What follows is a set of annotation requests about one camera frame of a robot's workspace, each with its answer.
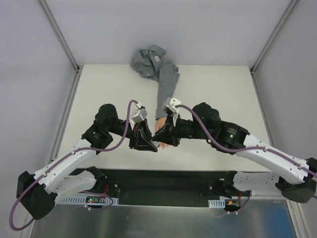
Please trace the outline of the clear nail polish bottle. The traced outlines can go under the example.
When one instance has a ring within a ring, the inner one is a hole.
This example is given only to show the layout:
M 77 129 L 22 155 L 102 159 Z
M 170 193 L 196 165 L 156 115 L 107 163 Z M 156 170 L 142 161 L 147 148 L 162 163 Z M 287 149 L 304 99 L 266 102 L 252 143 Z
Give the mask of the clear nail polish bottle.
M 159 147 L 159 146 L 160 146 L 160 143 L 153 141 L 153 145 L 156 146 L 156 147 Z

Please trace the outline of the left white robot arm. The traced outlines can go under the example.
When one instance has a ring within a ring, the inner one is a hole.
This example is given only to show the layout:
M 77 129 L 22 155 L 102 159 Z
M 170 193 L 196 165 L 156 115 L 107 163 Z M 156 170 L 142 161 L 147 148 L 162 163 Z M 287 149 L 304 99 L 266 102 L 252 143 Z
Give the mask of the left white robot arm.
M 89 167 L 72 178 L 68 175 L 84 162 L 94 159 L 101 152 L 118 148 L 125 138 L 129 147 L 139 151 L 157 152 L 147 123 L 147 112 L 141 103 L 132 100 L 135 111 L 127 111 L 125 120 L 119 119 L 114 105 L 102 105 L 93 124 L 64 155 L 47 166 L 18 177 L 17 202 L 28 211 L 34 220 L 48 215 L 61 200 L 82 191 L 102 193 L 106 186 L 105 175 L 96 167 Z

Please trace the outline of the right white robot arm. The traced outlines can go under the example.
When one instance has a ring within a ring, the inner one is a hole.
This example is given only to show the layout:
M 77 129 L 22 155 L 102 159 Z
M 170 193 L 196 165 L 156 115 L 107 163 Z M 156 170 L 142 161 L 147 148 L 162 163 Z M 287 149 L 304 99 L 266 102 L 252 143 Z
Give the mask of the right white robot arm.
M 247 129 L 222 121 L 218 110 L 206 103 L 194 108 L 166 104 L 167 119 L 153 141 L 178 146 L 181 139 L 203 139 L 219 152 L 249 159 L 268 172 L 231 171 L 220 183 L 221 191 L 235 195 L 244 191 L 279 191 L 288 200 L 307 203 L 316 198 L 317 161 L 288 155 L 256 138 Z

